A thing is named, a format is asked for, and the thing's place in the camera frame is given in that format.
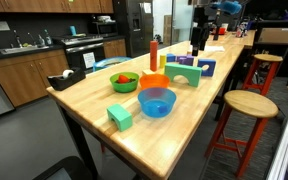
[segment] red fruit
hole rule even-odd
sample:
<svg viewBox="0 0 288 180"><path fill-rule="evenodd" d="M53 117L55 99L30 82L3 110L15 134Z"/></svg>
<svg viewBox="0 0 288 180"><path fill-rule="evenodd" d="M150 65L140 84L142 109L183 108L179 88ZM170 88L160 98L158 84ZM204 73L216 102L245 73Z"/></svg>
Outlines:
<svg viewBox="0 0 288 180"><path fill-rule="evenodd" d="M118 83L120 83L120 84L128 83L129 81L130 80L128 79L128 77L126 77L122 74L118 76Z"/></svg>

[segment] wooden cabinet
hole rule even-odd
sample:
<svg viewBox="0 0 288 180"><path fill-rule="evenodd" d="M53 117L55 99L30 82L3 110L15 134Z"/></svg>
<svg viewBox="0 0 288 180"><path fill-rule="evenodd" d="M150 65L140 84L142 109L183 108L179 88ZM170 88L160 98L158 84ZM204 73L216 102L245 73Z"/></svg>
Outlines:
<svg viewBox="0 0 288 180"><path fill-rule="evenodd" d="M43 12L86 13L84 0L39 0Z"/></svg>
<svg viewBox="0 0 288 180"><path fill-rule="evenodd" d="M0 60L0 84L15 107L47 95L49 75L68 69L63 50Z"/></svg>
<svg viewBox="0 0 288 180"><path fill-rule="evenodd" d="M85 0L89 13L113 13L112 0Z"/></svg>
<svg viewBox="0 0 288 180"><path fill-rule="evenodd" d="M42 12L36 0L0 0L0 12Z"/></svg>
<svg viewBox="0 0 288 180"><path fill-rule="evenodd" d="M125 40L113 40L104 42L105 58L126 56Z"/></svg>

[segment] paper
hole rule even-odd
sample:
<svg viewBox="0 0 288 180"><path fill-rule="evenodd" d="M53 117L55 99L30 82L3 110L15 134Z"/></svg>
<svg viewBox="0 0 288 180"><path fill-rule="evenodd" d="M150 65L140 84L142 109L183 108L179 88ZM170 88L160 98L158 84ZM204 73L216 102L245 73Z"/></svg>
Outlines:
<svg viewBox="0 0 288 180"><path fill-rule="evenodd" d="M84 63L85 63L86 68L93 67L93 64L95 63L94 53L91 52L91 53L83 54L83 58L84 58Z"/></svg>
<svg viewBox="0 0 288 180"><path fill-rule="evenodd" d="M0 21L0 31L9 31L10 27L8 27L8 24L6 21Z"/></svg>
<svg viewBox="0 0 288 180"><path fill-rule="evenodd" d="M219 52L224 52L225 49L223 46L205 46L204 51L219 51Z"/></svg>
<svg viewBox="0 0 288 180"><path fill-rule="evenodd" d="M152 13L151 3L144 3L144 12L146 14L151 14Z"/></svg>

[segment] sink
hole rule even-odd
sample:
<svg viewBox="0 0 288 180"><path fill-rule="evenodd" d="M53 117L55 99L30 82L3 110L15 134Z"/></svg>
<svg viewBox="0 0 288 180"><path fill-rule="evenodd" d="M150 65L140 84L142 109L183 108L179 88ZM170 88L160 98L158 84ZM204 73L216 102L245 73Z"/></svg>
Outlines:
<svg viewBox="0 0 288 180"><path fill-rule="evenodd" d="M37 46L28 46L28 47L22 47L22 48L6 48L6 49L0 49L0 52L2 54L13 54L13 53L20 53L20 52L26 52L26 51L35 51L39 49L47 49L48 46L43 47L37 47Z"/></svg>

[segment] blue bowl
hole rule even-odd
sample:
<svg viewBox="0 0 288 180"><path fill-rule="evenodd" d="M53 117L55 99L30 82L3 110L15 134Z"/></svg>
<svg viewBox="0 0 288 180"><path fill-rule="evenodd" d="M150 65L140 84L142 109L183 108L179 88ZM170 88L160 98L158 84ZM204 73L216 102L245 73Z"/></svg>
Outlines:
<svg viewBox="0 0 288 180"><path fill-rule="evenodd" d="M166 88L147 88L138 94L144 114L161 118L168 115L176 101L176 94Z"/></svg>

